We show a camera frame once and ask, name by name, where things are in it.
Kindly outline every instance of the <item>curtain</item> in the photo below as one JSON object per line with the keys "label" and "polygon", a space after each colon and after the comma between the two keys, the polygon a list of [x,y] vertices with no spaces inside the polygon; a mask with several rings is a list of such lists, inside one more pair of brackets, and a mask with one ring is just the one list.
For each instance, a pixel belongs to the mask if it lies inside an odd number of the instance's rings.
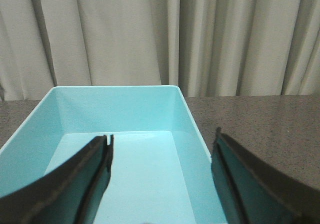
{"label": "curtain", "polygon": [[320,93],[320,0],[0,0],[0,98],[60,85]]}

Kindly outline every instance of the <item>speckled countertop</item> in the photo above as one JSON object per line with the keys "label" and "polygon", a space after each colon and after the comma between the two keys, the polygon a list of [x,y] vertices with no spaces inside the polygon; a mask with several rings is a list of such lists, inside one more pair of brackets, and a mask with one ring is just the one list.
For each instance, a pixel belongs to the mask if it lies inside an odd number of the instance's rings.
{"label": "speckled countertop", "polygon": [[[283,173],[320,189],[320,96],[187,98],[209,150],[218,126]],[[0,147],[38,101],[0,101]]]}

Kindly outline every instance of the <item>beige curtain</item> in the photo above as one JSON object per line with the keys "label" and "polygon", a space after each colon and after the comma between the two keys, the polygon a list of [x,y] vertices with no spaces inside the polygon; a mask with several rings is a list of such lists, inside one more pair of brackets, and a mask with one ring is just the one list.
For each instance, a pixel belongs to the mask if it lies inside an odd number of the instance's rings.
{"label": "beige curtain", "polygon": [[320,0],[0,0],[0,97],[56,85],[320,93]]}

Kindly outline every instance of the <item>plastic tray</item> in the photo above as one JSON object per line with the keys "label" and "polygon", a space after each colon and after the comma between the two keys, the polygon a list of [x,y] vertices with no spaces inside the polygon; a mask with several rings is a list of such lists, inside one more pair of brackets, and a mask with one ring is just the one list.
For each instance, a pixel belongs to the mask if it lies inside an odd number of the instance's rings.
{"label": "plastic tray", "polygon": [[114,134],[94,223],[226,223],[210,153],[176,86],[55,87],[0,150],[0,196]]}

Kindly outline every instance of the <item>granite countertop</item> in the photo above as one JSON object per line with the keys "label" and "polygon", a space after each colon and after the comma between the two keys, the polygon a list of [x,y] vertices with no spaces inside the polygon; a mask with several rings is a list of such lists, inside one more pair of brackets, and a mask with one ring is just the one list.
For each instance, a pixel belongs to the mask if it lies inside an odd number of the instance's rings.
{"label": "granite countertop", "polygon": [[[320,96],[186,99],[212,150],[218,126],[283,173],[320,190]],[[0,147],[38,101],[0,101]]]}

